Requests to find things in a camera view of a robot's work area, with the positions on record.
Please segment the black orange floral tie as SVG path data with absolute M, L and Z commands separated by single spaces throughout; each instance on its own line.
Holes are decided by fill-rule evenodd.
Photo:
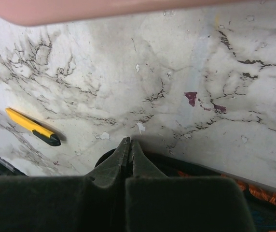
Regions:
M 226 177 L 241 190 L 255 225 L 255 232 L 276 232 L 276 192 L 193 163 L 147 152 L 145 156 L 168 177 Z

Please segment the pink perforated plastic basket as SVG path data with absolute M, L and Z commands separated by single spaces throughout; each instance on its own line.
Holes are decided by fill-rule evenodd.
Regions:
M 0 0 L 0 18 L 21 26 L 231 3 L 231 0 Z

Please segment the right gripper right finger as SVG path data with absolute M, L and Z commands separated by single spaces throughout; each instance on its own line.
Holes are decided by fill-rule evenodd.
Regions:
M 168 177 L 131 143 L 133 176 L 125 182 L 128 232 L 253 232 L 235 181 L 226 177 Z

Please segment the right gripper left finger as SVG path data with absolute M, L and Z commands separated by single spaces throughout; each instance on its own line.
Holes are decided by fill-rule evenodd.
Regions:
M 0 176 L 0 232 L 122 232 L 130 139 L 81 176 Z

